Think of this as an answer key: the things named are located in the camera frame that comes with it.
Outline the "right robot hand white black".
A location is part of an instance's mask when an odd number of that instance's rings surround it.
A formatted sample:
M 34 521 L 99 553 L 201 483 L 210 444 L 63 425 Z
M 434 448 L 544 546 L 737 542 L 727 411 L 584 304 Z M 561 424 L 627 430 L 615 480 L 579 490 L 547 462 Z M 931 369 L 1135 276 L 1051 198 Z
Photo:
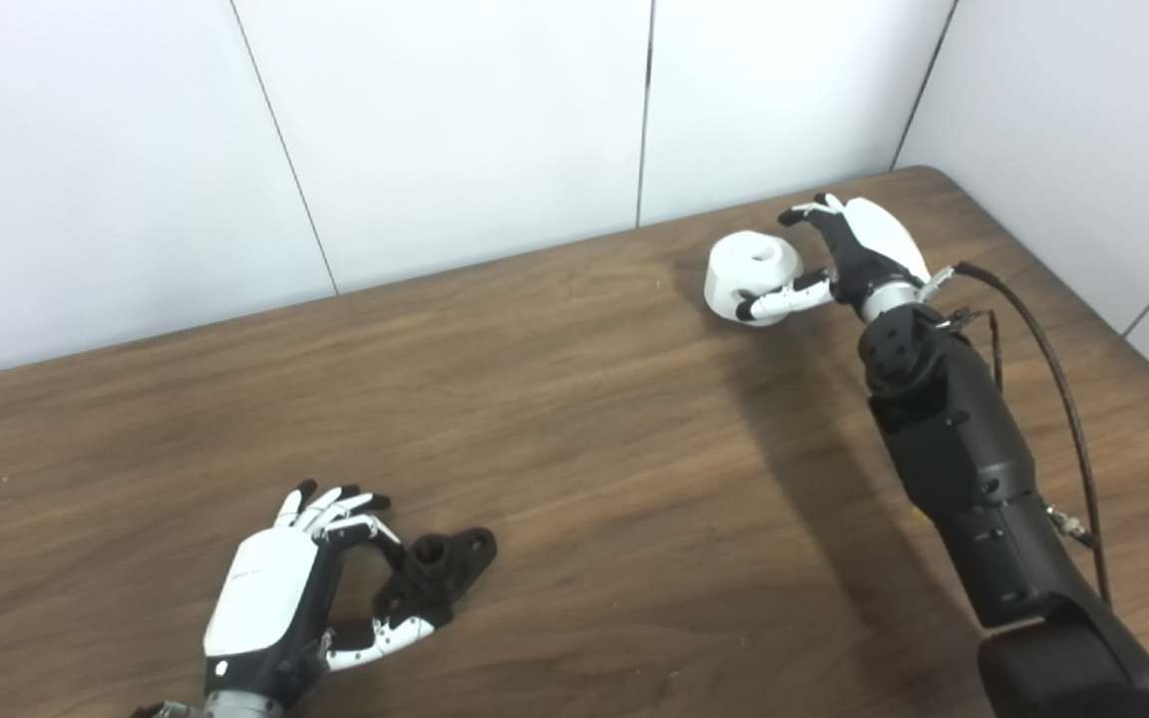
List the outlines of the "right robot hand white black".
M 765 326 L 817 306 L 849 306 L 862 321 L 876 321 L 904 304 L 925 303 L 932 277 L 920 246 L 907 227 L 866 198 L 842 201 L 820 192 L 794 204 L 778 221 L 785 227 L 807 223 L 820 233 L 833 267 L 793 278 L 776 289 L 735 306 L 740 323 Z

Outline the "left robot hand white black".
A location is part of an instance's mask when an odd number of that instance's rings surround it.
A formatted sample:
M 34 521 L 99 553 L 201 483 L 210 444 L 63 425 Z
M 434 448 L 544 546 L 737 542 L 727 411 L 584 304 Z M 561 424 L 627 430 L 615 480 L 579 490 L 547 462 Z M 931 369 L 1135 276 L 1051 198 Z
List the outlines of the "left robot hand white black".
M 287 712 L 329 673 L 378 662 L 452 622 L 447 607 L 411 616 L 396 607 L 369 622 L 329 623 L 349 550 L 373 545 L 403 568 L 404 545 L 375 515 L 388 505 L 355 485 L 319 494 L 307 479 L 270 527 L 242 540 L 206 625 L 209 698 L 249 694 Z

